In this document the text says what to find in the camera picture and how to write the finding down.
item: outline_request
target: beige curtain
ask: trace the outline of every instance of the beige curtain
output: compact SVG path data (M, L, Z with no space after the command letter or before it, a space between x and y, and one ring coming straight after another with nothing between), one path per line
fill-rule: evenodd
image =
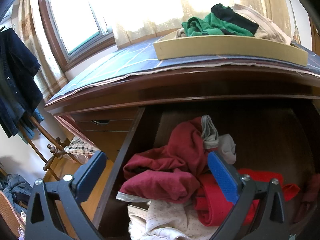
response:
M20 38L36 56L41 67L35 82L47 102L67 84L67 78L57 64L42 25L38 0L19 0Z
M170 33L192 16L204 18L217 3L250 6L291 36L285 0L95 0L95 3L101 4L119 48Z

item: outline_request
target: wooden floor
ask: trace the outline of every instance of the wooden floor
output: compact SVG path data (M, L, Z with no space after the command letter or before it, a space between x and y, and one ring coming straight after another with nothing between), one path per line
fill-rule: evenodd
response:
M66 158L62 158L61 160L56 158L52 163L51 168L54 170L57 176L62 179L63 176L66 174L74 174L76 170L79 168L79 166L80 165L78 163L73 163L71 160L68 160ZM89 199L86 202L81 203L81 207L83 208L84 212L86 213L86 215L91 221L97 209L98 202L100 200L104 186L108 180L108 176L110 174L112 166L113 166L113 162L111 160L108 160L102 175L100 176L98 182L96 183L95 187L91 192L91 195L89 196ZM55 181L55 179L53 176L51 176L47 172L46 175L44 176L44 181L51 182L51 181ZM56 204L68 234L75 239L79 239L75 231L73 230L73 227L71 226L71 223L63 209L62 203L60 201L56 201Z

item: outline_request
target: green cloth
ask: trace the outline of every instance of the green cloth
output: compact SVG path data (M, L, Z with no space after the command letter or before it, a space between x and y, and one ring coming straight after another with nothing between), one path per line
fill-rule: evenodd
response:
M230 35L249 36L253 34L247 29L241 28L238 25L220 20L214 13L209 13L204 20L198 17L191 17L187 22L182 23L186 35L201 36L201 35Z

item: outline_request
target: blue gripper pad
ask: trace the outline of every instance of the blue gripper pad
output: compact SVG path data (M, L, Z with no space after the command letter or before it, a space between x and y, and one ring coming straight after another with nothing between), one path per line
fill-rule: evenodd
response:
M227 164L219 153L208 154L208 166L227 201L236 204L243 187L236 168Z

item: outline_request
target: metal screw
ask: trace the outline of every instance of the metal screw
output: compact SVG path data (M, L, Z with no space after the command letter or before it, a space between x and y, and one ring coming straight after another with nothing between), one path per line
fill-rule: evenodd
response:
M63 180L64 180L64 181L70 181L70 180L72 180L72 175L70 175L70 174L64 175L64 176L63 176Z
M243 179L244 181L249 181L249 180L250 180L250 175L248 175L248 174L243 174L243 175L242 175L242 179Z
M278 179L272 179L272 183L275 184L275 185L278 185L279 184L279 180Z
M35 184L38 186L42 183L42 179L36 179Z

